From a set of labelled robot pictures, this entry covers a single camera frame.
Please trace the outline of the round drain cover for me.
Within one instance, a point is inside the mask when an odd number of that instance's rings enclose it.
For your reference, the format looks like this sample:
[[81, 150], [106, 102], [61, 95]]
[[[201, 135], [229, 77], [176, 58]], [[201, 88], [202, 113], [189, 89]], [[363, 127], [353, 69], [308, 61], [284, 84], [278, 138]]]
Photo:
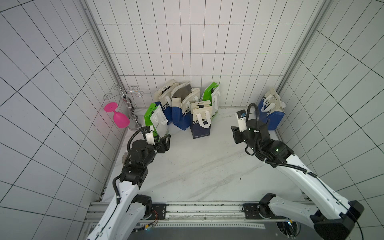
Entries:
[[129, 152], [125, 152], [122, 156], [122, 164], [125, 165], [126, 164], [126, 161], [127, 159], [129, 158]]

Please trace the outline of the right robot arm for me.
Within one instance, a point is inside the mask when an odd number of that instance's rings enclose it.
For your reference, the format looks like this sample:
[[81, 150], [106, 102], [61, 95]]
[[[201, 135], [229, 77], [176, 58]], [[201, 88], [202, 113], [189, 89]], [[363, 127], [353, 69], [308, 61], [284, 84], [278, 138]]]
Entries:
[[324, 183], [286, 144], [272, 140], [265, 125], [259, 130], [255, 127], [255, 120], [250, 120], [244, 129], [232, 126], [235, 143], [246, 144], [248, 155], [283, 173], [313, 203], [312, 206], [300, 204], [267, 193], [258, 205], [261, 218], [285, 217], [313, 228], [324, 240], [345, 240], [359, 225], [364, 206], [349, 201]]

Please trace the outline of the chrome glass holder stand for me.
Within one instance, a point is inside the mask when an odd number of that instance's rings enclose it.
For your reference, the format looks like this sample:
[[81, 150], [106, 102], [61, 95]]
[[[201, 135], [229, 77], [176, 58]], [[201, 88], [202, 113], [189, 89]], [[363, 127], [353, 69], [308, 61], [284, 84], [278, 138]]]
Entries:
[[130, 119], [130, 124], [127, 128], [131, 131], [136, 131], [142, 127], [142, 123], [139, 120], [139, 116], [135, 113], [136, 103], [129, 97], [129, 94], [135, 94], [138, 98], [144, 95], [144, 93], [140, 91], [137, 86], [125, 88], [123, 85], [114, 85], [112, 90], [104, 94], [103, 100], [112, 101], [111, 103], [115, 102], [119, 106], [119, 103], [114, 101], [115, 98], [119, 97], [128, 111], [125, 114]]

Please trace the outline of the pink plastic wine glass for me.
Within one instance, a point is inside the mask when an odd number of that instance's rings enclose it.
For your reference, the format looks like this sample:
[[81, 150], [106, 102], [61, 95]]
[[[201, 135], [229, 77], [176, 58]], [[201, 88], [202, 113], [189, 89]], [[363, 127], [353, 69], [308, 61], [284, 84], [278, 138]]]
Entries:
[[104, 107], [105, 112], [107, 113], [114, 113], [113, 119], [114, 123], [117, 125], [118, 128], [124, 129], [129, 126], [130, 119], [123, 113], [117, 112], [116, 109], [118, 108], [118, 104], [113, 102], [109, 103]]

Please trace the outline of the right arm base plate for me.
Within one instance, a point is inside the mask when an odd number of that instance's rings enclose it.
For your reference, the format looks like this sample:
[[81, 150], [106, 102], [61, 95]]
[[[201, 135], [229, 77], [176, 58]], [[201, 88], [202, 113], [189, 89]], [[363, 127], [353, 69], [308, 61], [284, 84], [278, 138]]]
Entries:
[[285, 217], [276, 216], [270, 210], [260, 207], [258, 203], [243, 204], [242, 211], [246, 220], [284, 220]]

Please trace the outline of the green white bag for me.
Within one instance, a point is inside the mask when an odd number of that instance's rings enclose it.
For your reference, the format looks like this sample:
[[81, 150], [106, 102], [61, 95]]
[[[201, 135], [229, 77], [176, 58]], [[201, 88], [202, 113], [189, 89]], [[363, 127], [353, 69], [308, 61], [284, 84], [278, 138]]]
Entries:
[[145, 126], [153, 126], [154, 131], [161, 138], [168, 133], [168, 120], [160, 105], [150, 104], [144, 115], [144, 122]]
[[212, 118], [215, 117], [219, 111], [221, 93], [220, 93], [220, 84], [212, 82], [203, 92], [202, 101], [211, 101], [212, 109]]

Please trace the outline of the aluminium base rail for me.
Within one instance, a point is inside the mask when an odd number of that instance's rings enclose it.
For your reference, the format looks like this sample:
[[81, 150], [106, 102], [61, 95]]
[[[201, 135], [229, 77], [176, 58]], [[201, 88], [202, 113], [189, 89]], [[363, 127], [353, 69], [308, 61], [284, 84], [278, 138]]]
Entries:
[[258, 202], [154, 202], [167, 204], [166, 218], [160, 221], [265, 221], [246, 220], [243, 204]]

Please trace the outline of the blue cheerful bag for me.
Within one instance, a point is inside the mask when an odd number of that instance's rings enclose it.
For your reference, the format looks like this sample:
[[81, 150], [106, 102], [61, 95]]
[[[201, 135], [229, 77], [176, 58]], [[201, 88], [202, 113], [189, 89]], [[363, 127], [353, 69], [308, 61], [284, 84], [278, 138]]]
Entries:
[[183, 83], [171, 92], [173, 124], [185, 131], [191, 124], [191, 106], [200, 99], [200, 89]]
[[166, 83], [166, 85], [154, 93], [154, 103], [157, 106], [161, 106], [168, 121], [167, 125], [170, 125], [173, 121], [171, 93], [178, 85], [179, 83], [177, 81], [170, 80]]

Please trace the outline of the blue Cheerful bag front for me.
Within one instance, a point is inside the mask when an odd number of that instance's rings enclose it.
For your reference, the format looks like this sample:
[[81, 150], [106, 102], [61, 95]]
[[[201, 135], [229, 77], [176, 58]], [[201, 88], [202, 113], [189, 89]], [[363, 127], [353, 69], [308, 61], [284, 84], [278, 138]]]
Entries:
[[154, 103], [157, 106], [161, 106], [168, 121], [167, 125], [170, 125], [173, 121], [171, 93], [178, 85], [179, 83], [177, 81], [170, 80], [166, 83], [166, 85], [154, 93]]

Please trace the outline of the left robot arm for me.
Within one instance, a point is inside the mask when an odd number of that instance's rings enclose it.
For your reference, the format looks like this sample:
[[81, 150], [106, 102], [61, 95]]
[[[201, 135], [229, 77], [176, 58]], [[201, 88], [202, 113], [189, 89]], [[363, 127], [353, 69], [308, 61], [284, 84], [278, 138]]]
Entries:
[[140, 195], [139, 190], [148, 175], [148, 165], [156, 154], [170, 149], [170, 140], [170, 134], [154, 138], [149, 133], [142, 140], [129, 139], [122, 172], [112, 182], [115, 198], [87, 236], [88, 240], [126, 240], [159, 220], [152, 198]]

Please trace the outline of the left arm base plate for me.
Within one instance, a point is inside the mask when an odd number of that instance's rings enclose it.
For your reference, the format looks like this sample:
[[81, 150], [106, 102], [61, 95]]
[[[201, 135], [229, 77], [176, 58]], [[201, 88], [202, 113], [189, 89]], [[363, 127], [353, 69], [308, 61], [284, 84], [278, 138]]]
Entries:
[[151, 214], [144, 217], [144, 221], [164, 220], [167, 213], [167, 204], [153, 204]]

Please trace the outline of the dark blue bag behind right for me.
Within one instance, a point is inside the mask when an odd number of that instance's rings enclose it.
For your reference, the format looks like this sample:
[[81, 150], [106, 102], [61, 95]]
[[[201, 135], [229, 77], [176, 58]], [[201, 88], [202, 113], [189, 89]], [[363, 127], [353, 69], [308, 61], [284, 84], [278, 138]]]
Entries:
[[258, 107], [261, 122], [268, 125], [269, 131], [275, 131], [285, 116], [286, 104], [281, 101], [281, 97], [274, 88], [262, 97]]

